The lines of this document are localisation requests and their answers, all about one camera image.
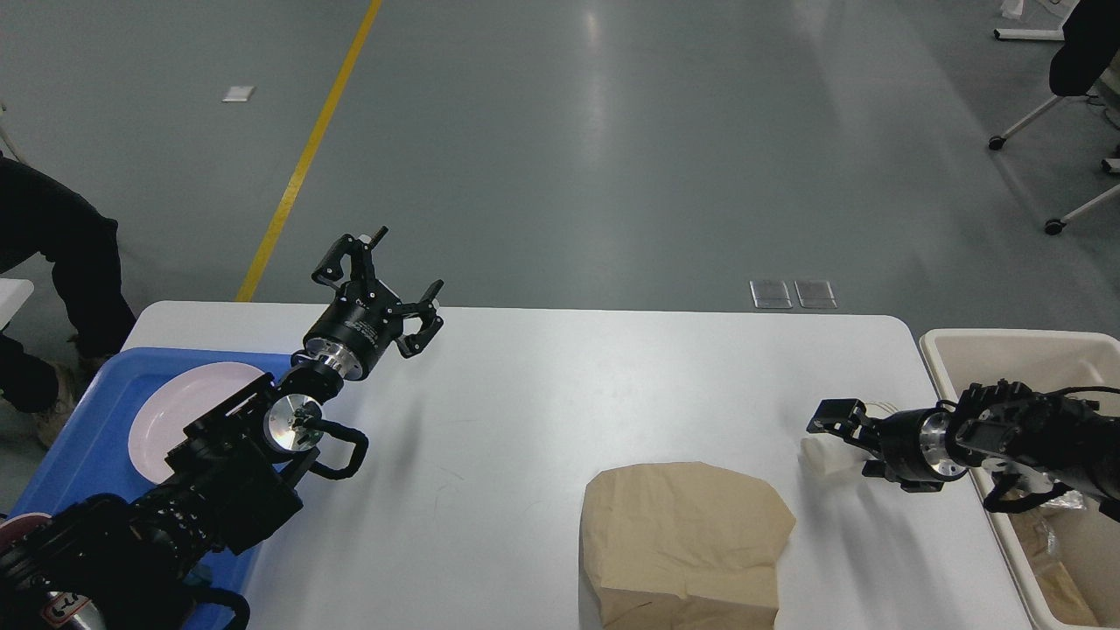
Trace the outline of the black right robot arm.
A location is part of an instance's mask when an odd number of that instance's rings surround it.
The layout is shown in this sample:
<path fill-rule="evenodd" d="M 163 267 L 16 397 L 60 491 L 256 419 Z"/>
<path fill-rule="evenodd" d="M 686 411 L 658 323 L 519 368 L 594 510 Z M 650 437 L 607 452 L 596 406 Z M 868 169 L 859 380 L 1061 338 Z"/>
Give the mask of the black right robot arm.
<path fill-rule="evenodd" d="M 864 476 L 912 494 L 939 492 L 969 469 L 984 469 L 995 487 L 983 507 L 993 515 L 1021 515 L 1076 491 L 1117 519 L 1119 425 L 1085 399 L 1084 387 L 1039 392 L 1019 381 L 973 383 L 955 402 L 885 418 L 869 416 L 858 399 L 825 399 L 808 433 L 868 453 Z"/>

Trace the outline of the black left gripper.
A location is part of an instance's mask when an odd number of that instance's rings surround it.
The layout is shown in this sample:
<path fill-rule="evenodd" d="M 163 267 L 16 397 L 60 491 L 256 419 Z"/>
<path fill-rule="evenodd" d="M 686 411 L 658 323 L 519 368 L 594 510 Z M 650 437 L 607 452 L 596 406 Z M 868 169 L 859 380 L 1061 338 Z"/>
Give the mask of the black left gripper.
<path fill-rule="evenodd" d="M 344 233 L 312 268 L 312 282 L 332 288 L 332 303 L 304 336 L 304 348 L 291 356 L 296 367 L 309 361 L 327 364 L 347 382 L 360 382 L 373 371 L 388 348 L 405 359 L 422 354 L 444 327 L 438 314 L 437 279 L 413 303 L 389 299 L 381 282 L 373 251 L 388 235 L 380 226 L 373 235 Z M 419 319 L 416 333 L 405 334 L 404 319 Z"/>

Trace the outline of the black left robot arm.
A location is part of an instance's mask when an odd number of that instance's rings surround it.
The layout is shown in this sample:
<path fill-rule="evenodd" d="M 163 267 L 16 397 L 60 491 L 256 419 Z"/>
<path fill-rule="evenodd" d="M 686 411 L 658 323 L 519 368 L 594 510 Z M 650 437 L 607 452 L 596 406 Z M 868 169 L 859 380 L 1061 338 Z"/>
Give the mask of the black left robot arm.
<path fill-rule="evenodd" d="M 405 303 L 377 278 L 388 235 L 343 234 L 312 269 L 333 300 L 281 378 L 256 376 L 198 415 L 165 456 L 171 476 L 125 500 L 103 492 L 53 515 L 3 548 L 4 629 L 180 629 L 196 606 L 249 623 L 243 595 L 189 578 L 212 553 L 265 541 L 304 507 L 300 480 L 356 474 L 368 436 L 325 418 L 347 382 L 367 379 L 391 344 L 420 354 L 444 319 L 436 280 Z"/>

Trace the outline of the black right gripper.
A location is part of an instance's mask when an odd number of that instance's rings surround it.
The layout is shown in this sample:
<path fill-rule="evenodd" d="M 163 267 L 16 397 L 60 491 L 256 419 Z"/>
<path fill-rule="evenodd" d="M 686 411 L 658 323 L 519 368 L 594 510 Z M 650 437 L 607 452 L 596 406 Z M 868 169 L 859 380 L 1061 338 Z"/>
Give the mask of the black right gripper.
<path fill-rule="evenodd" d="M 879 461 L 864 463 L 864 476 L 883 479 L 904 492 L 940 492 L 967 466 L 949 455 L 949 413 L 916 409 L 877 420 L 859 399 L 824 399 L 808 420 L 808 434 L 829 434 Z"/>

